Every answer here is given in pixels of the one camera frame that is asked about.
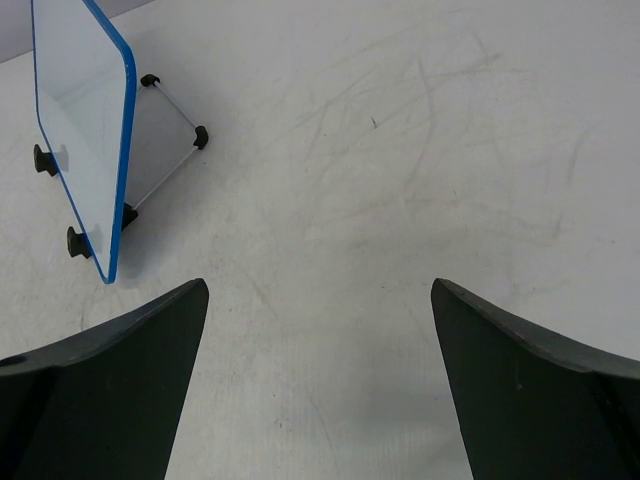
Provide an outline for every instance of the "black plastic clip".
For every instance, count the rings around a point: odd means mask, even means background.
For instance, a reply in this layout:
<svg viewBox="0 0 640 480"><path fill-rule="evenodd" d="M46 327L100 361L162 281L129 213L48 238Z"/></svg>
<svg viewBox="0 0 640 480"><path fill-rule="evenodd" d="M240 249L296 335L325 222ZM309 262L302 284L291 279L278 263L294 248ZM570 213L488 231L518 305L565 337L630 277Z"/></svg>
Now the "black plastic clip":
<svg viewBox="0 0 640 480"><path fill-rule="evenodd" d="M155 86L156 82L159 83L160 79L152 73L148 73L140 79L140 84L143 87L150 87L151 85Z"/></svg>
<svg viewBox="0 0 640 480"><path fill-rule="evenodd" d="M33 147L33 163L38 173L47 172L52 177L58 174L58 167L56 167L53 155L49 152L43 152L37 143Z"/></svg>
<svg viewBox="0 0 640 480"><path fill-rule="evenodd" d="M125 203L122 212L122 230L127 228L136 218L138 218L138 212L131 205Z"/></svg>
<svg viewBox="0 0 640 480"><path fill-rule="evenodd" d="M91 258L91 250L84 233L76 233L73 227L67 229L67 250L71 258L82 255L84 258Z"/></svg>
<svg viewBox="0 0 640 480"><path fill-rule="evenodd" d="M198 147L198 150L204 150L204 147L209 143L209 132L202 125L196 127L196 141L193 142L194 147Z"/></svg>

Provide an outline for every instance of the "white floor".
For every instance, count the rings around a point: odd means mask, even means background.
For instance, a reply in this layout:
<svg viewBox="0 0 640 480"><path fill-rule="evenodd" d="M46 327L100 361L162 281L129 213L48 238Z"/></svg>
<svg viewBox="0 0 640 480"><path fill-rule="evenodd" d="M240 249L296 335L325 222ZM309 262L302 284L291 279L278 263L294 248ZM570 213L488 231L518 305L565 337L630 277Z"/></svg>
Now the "white floor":
<svg viewBox="0 0 640 480"><path fill-rule="evenodd" d="M167 478L469 479L436 277L640 359L640 4L157 0L117 20L210 127L70 259L30 55L0 65L0 357L203 277Z"/></svg>

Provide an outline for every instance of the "clear acrylic panel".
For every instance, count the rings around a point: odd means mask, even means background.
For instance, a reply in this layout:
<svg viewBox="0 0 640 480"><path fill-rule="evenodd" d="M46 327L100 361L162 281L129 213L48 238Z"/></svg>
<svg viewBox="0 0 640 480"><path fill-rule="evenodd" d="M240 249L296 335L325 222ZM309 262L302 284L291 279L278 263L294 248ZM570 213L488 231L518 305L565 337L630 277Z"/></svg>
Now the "clear acrylic panel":
<svg viewBox="0 0 640 480"><path fill-rule="evenodd" d="M93 258L115 280L137 76L93 0L32 0L36 108Z"/></svg>

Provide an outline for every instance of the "white table surface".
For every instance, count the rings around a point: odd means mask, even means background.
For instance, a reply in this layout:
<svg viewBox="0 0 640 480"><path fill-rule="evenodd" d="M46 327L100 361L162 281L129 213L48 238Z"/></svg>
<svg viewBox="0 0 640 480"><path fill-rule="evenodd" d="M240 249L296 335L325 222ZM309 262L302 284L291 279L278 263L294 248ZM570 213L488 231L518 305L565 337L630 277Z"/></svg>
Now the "white table surface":
<svg viewBox="0 0 640 480"><path fill-rule="evenodd" d="M436 277L640 359L637 2L158 0L117 25L212 142L104 286L33 170L31 58L0 65L0 356L205 278L167 478L469 479Z"/></svg>

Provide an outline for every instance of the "blue edge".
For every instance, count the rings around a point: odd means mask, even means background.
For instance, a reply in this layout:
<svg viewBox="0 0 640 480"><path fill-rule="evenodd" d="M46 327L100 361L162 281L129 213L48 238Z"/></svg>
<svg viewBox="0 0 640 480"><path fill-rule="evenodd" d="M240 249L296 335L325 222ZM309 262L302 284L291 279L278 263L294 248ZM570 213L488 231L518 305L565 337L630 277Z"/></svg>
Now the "blue edge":
<svg viewBox="0 0 640 480"><path fill-rule="evenodd" d="M93 14L97 22L104 29L106 34L109 36L111 41L114 43L116 48L120 51L122 55L122 60L124 61L124 68L126 74L126 91L125 91L125 99L124 99L124 112L122 116L122 135L120 138L120 161L118 163L118 180L116 187L116 204L115 204L115 212L113 216L113 227L111 232L111 256L109 260L109 271L105 276L102 271L102 267L98 262L98 259L93 251L93 246L91 242L89 242L89 236L85 235L87 238L87 243L89 244L89 249L91 251L91 256L98 268L98 273L100 273L100 277L104 283L113 283L116 279L116 270L118 268L118 254L120 251L120 234L122 232L122 215L124 212L124 195L127 186L127 171L129 170L129 152L131 150L131 135L133 132L133 117L135 113L135 104L136 104L136 93L137 93L137 83L138 77L136 72L136 62L133 57L133 52L127 42L125 42L122 35L116 30L113 24L109 21L107 16L100 10L100 7L96 5L94 0L82 0L85 6L89 9L89 11ZM47 134L42 127L42 122L40 121L40 102L38 100L38 68L36 65L36 28L35 28L35 20L33 14L33 0L31 0L31 32L33 37L33 69L34 69L34 77L35 77L35 87L36 87L36 114L38 116L38 125L40 126L40 131L44 136L44 140L47 143L47 147L49 151L53 154L53 149L51 148L51 144L49 143L49 139L47 138ZM58 167L58 161L55 159L55 155L53 155L54 161L56 162L56 168ZM71 197L71 192L67 187L67 183L65 182L64 176L62 172L58 168L58 172L60 174L60 178L62 180L62 184L64 185L64 189L67 192L67 196L69 197L69 202L71 203L71 207L73 208L73 212L78 219L78 223L80 224L80 228L86 234L86 230L84 225L82 224L82 219L78 214L78 210L76 209L75 204L73 203L73 198Z"/></svg>

